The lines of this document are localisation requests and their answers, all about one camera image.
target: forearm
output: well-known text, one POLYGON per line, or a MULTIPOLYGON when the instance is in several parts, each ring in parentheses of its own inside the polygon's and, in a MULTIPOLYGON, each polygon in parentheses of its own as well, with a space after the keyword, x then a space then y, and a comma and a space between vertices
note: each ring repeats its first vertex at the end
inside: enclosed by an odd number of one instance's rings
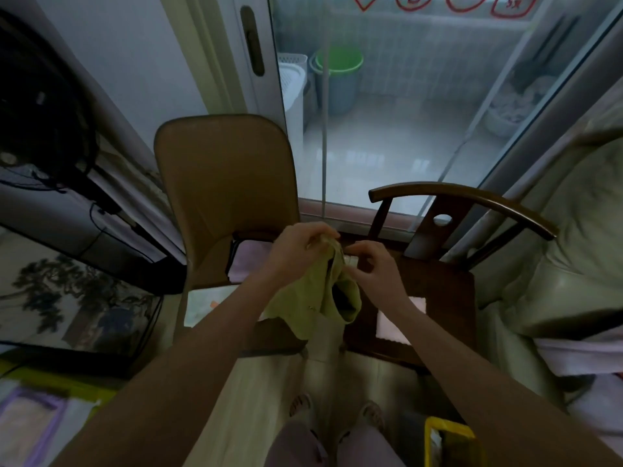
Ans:
POLYGON ((384 310, 407 337, 494 465, 621 465, 589 430, 497 370, 405 302, 384 310))
POLYGON ((102 408, 58 456, 54 467, 181 466, 245 337, 276 290, 260 275, 249 277, 102 408))

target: wooden floor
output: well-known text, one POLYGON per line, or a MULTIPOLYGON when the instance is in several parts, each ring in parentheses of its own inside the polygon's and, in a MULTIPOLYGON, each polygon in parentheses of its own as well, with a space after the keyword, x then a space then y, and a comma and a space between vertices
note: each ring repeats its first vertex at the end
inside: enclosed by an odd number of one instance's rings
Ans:
MULTIPOLYGON (((177 302, 179 298, 167 297, 151 338, 156 352, 170 344, 167 320, 175 320, 177 302)), ((308 392, 314 401, 319 436, 330 454, 337 436, 350 427, 368 399, 384 410, 392 444, 402 410, 456 418, 432 377, 418 378, 413 370, 389 362, 340 353, 342 331, 321 317, 306 357, 239 359, 184 466, 262 466, 292 398, 300 392, 308 392)))

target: door handle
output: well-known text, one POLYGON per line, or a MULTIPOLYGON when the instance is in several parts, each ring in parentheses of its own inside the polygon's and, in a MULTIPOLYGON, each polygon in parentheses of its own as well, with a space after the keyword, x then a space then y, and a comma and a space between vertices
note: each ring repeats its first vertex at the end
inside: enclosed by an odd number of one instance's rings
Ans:
POLYGON ((251 61, 251 69, 258 77, 264 75, 264 61, 262 58, 262 47, 260 46, 260 38, 257 34, 257 26, 255 24, 255 14, 250 6, 240 8, 240 21, 244 30, 245 41, 247 42, 247 51, 249 60, 251 61))

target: wooden chair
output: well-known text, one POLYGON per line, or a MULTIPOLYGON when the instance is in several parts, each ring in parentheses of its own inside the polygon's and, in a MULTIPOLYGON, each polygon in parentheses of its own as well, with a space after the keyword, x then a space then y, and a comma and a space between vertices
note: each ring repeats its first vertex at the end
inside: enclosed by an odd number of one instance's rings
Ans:
MULTIPOLYGON (((472 349, 476 349, 476 308, 473 276, 469 269, 510 242, 523 229, 530 229, 545 240, 556 237, 558 229, 537 213, 493 193, 456 184, 411 182, 375 188, 368 192, 370 201, 381 201, 368 239, 377 240, 392 200, 406 196, 435 196, 413 236, 418 258, 390 251, 396 259, 402 282, 409 296, 426 298, 426 313, 441 327, 472 349), (482 205, 514 219, 517 223, 492 239, 461 265, 440 262, 441 246, 458 227, 474 204, 482 205), (435 218, 449 215, 443 223, 435 218)), ((369 270, 365 259, 359 268, 369 270)), ((425 367, 410 345, 376 337, 377 308, 362 293, 363 306, 357 319, 344 331, 344 348, 356 353, 419 369, 425 367)))
MULTIPOLYGON (((299 221, 297 181, 283 131, 251 114, 169 121, 156 133, 154 152, 188 259, 176 339, 189 331, 188 292, 230 284, 235 240, 272 241, 299 221)), ((242 355, 298 353, 306 343, 282 319, 267 319, 256 323, 242 355)))

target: person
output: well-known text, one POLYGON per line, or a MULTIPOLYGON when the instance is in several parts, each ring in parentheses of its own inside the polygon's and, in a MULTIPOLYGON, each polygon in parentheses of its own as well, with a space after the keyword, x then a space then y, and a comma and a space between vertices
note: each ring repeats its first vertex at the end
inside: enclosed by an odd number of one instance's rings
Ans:
MULTIPOLYGON (((303 276, 318 258, 325 245, 319 240, 323 234, 339 238, 325 223, 286 227, 261 269, 132 378, 52 466, 181 466, 214 408, 245 337, 277 290, 303 276)), ((361 241, 345 251, 370 260, 371 272, 351 267, 346 272, 407 337, 476 434, 492 465, 623 465, 588 428, 497 370, 418 311, 383 244, 361 241)), ((271 447, 268 466, 327 465, 328 456, 320 450, 311 424, 300 420, 305 411, 311 413, 306 409, 311 401, 305 398, 295 400, 293 419, 271 447)), ((375 434, 379 427, 375 408, 368 407, 361 415, 356 428, 342 438, 338 461, 346 462, 344 467, 369 466, 371 461, 400 465, 387 449, 391 447, 380 443, 380 434, 375 434)))

